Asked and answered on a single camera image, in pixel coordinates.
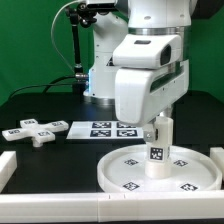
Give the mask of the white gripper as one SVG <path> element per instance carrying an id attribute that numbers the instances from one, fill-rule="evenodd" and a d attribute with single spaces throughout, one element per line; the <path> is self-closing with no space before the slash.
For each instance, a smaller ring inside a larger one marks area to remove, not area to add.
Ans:
<path id="1" fill-rule="evenodd" d="M 176 77 L 151 90 L 154 81 L 170 73 L 169 67 L 165 66 L 158 70 L 121 68 L 116 74 L 116 117 L 121 123 L 127 125 L 143 126 L 145 140 L 157 139 L 155 122 L 151 120 L 188 90 L 188 60 L 180 63 L 180 73 Z"/>

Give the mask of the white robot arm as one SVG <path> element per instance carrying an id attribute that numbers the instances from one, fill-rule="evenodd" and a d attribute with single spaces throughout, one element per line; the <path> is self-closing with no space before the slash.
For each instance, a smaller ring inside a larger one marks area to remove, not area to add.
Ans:
<path id="1" fill-rule="evenodd" d="M 158 115 L 182 97 L 189 85 L 186 29 L 199 0 L 86 0 L 107 12 L 128 9 L 128 34 L 113 51 L 117 119 L 141 127 L 147 142 L 160 133 Z"/>

